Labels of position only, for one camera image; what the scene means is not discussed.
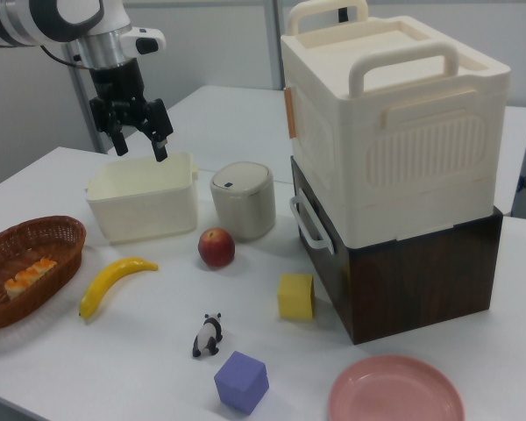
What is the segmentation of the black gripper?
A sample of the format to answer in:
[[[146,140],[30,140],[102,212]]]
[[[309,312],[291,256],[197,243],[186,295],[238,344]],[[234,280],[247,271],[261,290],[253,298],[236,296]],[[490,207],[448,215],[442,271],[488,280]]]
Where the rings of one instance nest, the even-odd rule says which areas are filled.
[[[99,132],[111,140],[118,156],[128,153],[115,104],[129,105],[139,113],[138,130],[149,138],[157,162],[167,158],[167,137],[174,132],[165,104],[160,98],[146,101],[144,82],[137,59],[112,68],[91,69],[96,97],[89,101],[92,117]]]

